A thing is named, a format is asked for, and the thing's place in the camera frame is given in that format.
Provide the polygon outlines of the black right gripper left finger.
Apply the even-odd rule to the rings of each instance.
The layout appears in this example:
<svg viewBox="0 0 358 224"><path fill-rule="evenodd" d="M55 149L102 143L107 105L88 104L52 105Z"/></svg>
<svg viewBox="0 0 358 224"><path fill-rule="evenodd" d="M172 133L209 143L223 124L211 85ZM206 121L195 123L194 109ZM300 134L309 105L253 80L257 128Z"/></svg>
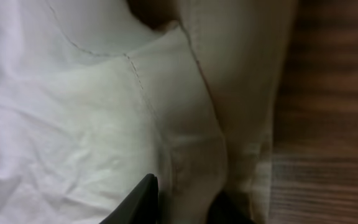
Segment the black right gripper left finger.
<svg viewBox="0 0 358 224"><path fill-rule="evenodd" d="M147 174L100 224L156 224L158 180Z"/></svg>

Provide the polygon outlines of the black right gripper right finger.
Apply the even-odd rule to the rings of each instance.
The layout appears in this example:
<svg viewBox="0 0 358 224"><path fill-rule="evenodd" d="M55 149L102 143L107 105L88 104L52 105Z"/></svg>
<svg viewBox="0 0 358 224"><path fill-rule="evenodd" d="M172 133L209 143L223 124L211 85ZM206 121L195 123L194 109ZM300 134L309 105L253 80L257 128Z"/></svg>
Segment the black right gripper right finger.
<svg viewBox="0 0 358 224"><path fill-rule="evenodd" d="M209 208L207 224L255 224L246 217L231 201L225 192L221 192Z"/></svg>

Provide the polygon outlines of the beige cotton shorts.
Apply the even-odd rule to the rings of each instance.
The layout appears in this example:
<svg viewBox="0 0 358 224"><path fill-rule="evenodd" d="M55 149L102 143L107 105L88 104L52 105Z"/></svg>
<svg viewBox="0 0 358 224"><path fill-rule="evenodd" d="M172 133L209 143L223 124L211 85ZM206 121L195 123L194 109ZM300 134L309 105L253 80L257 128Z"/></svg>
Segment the beige cotton shorts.
<svg viewBox="0 0 358 224"><path fill-rule="evenodd" d="M0 0L0 223L99 223L147 174L159 223L267 223L296 7Z"/></svg>

